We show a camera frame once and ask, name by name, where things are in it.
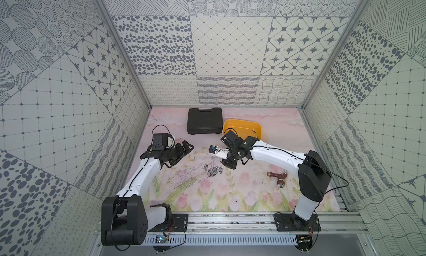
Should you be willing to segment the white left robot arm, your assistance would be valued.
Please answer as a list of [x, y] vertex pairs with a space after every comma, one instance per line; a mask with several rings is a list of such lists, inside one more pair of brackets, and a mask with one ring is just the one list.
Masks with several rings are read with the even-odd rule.
[[172, 209], [166, 203], [146, 206], [143, 197], [162, 167], [175, 166], [194, 146], [183, 141], [173, 146], [150, 145], [140, 157], [140, 165], [116, 195], [107, 197], [101, 208], [101, 243], [104, 246], [141, 245], [155, 228], [175, 227]]

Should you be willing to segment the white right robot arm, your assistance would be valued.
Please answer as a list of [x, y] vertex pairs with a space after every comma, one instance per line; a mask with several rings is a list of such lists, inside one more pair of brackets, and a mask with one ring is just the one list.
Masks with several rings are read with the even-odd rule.
[[308, 223], [324, 196], [328, 194], [327, 189], [335, 175], [317, 152], [290, 152], [254, 137], [248, 137], [244, 141], [231, 141], [223, 137], [222, 142], [226, 148], [211, 145], [209, 153], [221, 158], [222, 165], [227, 168], [234, 170], [237, 163], [241, 161], [244, 164], [243, 159], [246, 158], [249, 161], [263, 161], [275, 165], [295, 175], [301, 196], [292, 213], [292, 219], [295, 222]]

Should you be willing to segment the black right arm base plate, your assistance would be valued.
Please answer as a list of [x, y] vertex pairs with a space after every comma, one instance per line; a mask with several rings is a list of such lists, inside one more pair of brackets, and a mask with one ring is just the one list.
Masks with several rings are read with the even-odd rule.
[[276, 212], [273, 215], [278, 232], [319, 232], [321, 231], [318, 215], [313, 213], [308, 221], [293, 213]]

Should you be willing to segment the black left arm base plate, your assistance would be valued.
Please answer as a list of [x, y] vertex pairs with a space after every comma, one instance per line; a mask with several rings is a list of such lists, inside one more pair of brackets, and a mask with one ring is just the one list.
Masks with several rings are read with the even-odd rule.
[[166, 203], [150, 206], [146, 215], [149, 232], [166, 232], [169, 230], [184, 232], [187, 230], [189, 215], [173, 213], [170, 205]]

